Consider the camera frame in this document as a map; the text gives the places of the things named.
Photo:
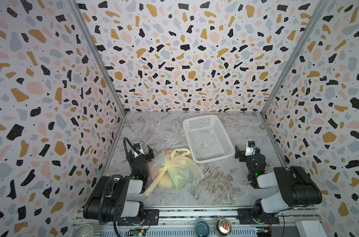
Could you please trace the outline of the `yellow plastic bag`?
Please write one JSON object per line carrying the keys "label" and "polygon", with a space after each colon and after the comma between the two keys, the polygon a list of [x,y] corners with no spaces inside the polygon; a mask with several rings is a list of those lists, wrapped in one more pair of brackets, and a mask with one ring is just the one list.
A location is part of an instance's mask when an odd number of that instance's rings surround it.
{"label": "yellow plastic bag", "polygon": [[189,156],[187,148],[163,150],[148,166],[152,183],[145,190],[149,196],[158,186],[162,189],[181,189],[187,183],[204,178],[200,167]]}

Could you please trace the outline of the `white plastic mesh basket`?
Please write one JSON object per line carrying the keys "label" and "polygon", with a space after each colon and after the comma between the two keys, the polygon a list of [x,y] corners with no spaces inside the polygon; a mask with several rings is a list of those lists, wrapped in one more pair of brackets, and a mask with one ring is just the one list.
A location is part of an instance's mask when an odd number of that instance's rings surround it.
{"label": "white plastic mesh basket", "polygon": [[215,162],[235,156],[235,148],[218,116],[187,118],[183,121],[183,129],[196,163]]}

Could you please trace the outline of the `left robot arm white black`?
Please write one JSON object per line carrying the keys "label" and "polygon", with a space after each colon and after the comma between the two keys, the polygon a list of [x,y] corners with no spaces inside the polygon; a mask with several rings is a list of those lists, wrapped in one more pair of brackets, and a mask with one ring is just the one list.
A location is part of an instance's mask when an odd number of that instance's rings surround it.
{"label": "left robot arm white black", "polygon": [[141,144],[127,152],[127,161],[132,167],[129,176],[102,176],[83,208],[83,217],[99,224],[116,223],[118,226],[156,226],[158,209],[147,209],[143,202],[128,200],[128,195],[142,194],[147,189],[148,163],[154,159],[153,150],[145,154]]}

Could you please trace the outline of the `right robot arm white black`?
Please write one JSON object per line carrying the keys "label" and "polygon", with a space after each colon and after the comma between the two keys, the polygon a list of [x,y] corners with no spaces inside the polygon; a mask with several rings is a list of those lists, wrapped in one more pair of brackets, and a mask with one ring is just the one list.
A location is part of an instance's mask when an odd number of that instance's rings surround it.
{"label": "right robot arm white black", "polygon": [[241,225],[279,224],[281,211],[322,202],[320,189],[302,167],[274,167],[272,172],[266,173],[266,158],[254,141],[248,141],[244,151],[236,147],[235,158],[246,164],[247,179],[254,189],[278,188],[272,196],[256,200],[252,208],[238,209],[237,219]]}

